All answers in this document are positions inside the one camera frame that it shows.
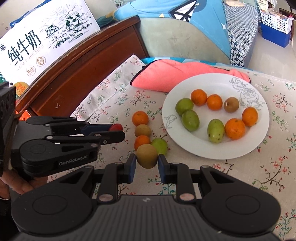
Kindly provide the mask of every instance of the tangerine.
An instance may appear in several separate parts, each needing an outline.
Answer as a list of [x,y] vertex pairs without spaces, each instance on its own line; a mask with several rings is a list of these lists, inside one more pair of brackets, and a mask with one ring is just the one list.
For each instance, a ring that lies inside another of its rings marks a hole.
[[149,117],[144,111],[139,110],[133,114],[131,121],[135,126],[138,126],[141,124],[147,125],[149,122]]
[[207,103],[207,93],[200,89],[192,91],[190,98],[197,106],[202,106]]
[[139,148],[139,146],[142,146],[144,144],[150,144],[150,143],[151,143],[151,141],[148,136],[141,135],[136,138],[134,148],[135,148],[135,150],[137,150]]
[[220,96],[214,94],[207,98],[207,106],[210,110],[220,110],[223,105],[223,101]]
[[251,127],[257,123],[258,112],[254,107],[247,107],[242,113],[242,121],[248,127]]
[[225,124],[225,134],[233,141],[242,138],[245,132],[245,124],[240,119],[232,118]]

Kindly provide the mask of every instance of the human finger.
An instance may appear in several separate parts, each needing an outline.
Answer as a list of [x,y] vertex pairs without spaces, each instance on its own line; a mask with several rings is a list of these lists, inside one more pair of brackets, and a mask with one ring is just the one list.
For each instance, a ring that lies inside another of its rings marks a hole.
[[21,195],[33,189],[33,187],[21,178],[15,170],[4,171],[0,179]]
[[38,188],[47,183],[48,177],[35,177],[33,180],[29,181],[29,184],[33,188]]

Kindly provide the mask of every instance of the pink cloth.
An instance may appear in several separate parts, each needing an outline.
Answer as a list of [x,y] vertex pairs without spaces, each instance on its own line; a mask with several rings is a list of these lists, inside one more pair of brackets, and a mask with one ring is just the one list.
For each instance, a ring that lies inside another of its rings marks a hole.
[[236,69],[228,71],[200,62],[180,63],[175,60],[161,59],[143,67],[143,70],[132,79],[131,85],[146,90],[170,92],[183,80],[207,73],[229,74],[250,83],[250,78]]

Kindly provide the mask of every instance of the white plate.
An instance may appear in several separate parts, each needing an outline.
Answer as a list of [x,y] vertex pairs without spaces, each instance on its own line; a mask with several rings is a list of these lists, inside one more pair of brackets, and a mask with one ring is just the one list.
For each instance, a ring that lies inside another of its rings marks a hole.
[[[229,114],[223,107],[219,111],[212,111],[207,105],[194,105],[200,126],[196,131],[189,132],[182,125],[175,106],[180,99],[190,98],[195,89],[204,90],[208,96],[218,94],[223,103],[229,97],[236,97],[240,107]],[[212,119],[219,119],[223,124],[231,118],[241,119],[242,112],[249,106],[257,109],[258,122],[251,128],[246,127],[244,137],[232,141],[225,135],[219,144],[208,140],[207,126]],[[251,152],[264,140],[269,127],[269,111],[262,95],[251,84],[228,74],[201,74],[182,81],[167,95],[162,117],[168,134],[179,146],[195,155],[216,160],[237,158]]]

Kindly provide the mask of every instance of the black strap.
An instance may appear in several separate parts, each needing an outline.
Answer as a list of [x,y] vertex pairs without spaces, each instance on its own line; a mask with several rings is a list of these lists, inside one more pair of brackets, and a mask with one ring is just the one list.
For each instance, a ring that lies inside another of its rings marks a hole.
[[7,134],[6,138],[6,146],[4,148],[4,155],[3,155],[3,160],[0,160],[0,177],[3,175],[3,171],[8,169],[8,163],[10,159],[10,154],[11,154],[11,147],[12,147],[12,141],[13,137],[15,135],[15,129],[16,126],[19,122],[19,118],[22,116],[22,113],[16,114],[12,124],[10,126],[9,132]]
[[19,232],[10,211],[10,200],[0,199],[0,241],[11,240]]

